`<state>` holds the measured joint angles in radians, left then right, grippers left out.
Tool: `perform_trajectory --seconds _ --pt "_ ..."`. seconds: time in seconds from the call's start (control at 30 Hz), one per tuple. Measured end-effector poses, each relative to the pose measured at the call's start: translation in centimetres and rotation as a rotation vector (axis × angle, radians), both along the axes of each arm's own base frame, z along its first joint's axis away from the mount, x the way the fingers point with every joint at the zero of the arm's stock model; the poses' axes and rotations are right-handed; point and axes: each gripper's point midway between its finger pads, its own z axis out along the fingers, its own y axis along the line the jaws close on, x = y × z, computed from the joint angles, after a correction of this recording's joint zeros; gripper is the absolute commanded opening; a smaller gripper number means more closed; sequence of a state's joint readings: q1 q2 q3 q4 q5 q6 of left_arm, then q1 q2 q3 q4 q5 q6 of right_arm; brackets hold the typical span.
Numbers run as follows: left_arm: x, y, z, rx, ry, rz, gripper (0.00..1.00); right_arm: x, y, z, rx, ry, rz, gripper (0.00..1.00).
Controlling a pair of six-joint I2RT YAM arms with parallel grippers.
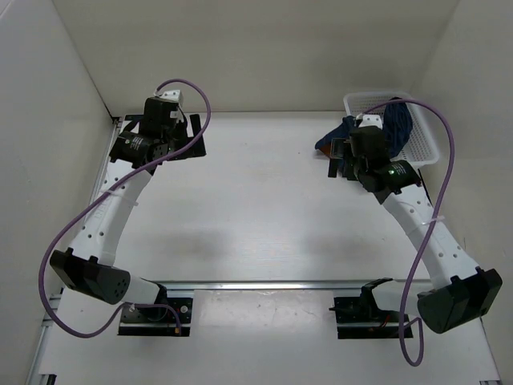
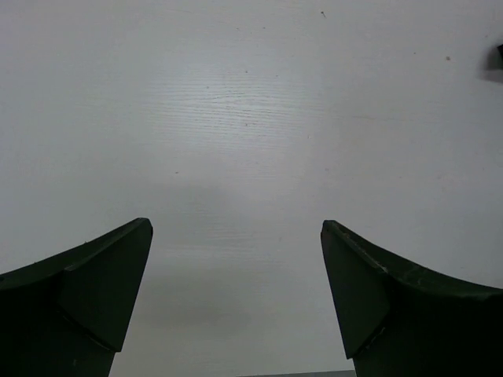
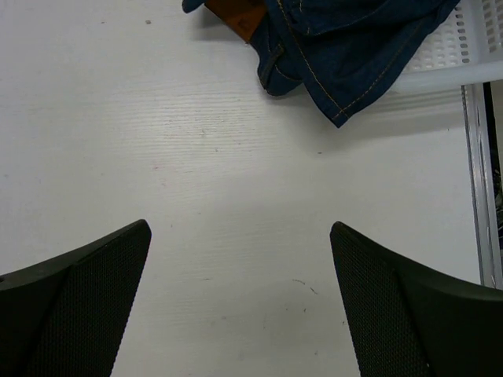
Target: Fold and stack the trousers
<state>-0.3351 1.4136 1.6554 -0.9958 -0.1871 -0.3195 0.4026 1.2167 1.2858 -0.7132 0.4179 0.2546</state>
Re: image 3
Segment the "dark blue denim trousers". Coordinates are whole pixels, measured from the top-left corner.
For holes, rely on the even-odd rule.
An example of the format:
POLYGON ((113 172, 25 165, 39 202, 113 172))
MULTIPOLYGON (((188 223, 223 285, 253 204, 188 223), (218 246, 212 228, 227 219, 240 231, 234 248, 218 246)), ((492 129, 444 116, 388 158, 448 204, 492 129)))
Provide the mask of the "dark blue denim trousers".
POLYGON ((382 97, 456 1, 184 1, 213 12, 257 52, 271 96, 303 85, 341 127, 382 97))

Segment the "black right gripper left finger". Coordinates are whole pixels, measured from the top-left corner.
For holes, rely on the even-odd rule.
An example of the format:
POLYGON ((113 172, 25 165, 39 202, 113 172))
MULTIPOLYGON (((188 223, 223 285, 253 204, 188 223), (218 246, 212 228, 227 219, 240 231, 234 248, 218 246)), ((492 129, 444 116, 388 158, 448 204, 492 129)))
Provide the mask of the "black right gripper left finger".
POLYGON ((3 376, 109 376, 152 233, 135 221, 1 277, 3 376))

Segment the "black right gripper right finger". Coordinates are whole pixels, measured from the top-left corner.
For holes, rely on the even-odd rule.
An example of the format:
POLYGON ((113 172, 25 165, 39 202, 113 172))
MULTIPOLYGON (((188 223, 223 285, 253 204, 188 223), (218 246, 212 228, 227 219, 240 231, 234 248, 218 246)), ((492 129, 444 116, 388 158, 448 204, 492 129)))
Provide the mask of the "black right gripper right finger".
POLYGON ((338 221, 336 276, 362 376, 500 376, 502 292, 390 251, 338 221))

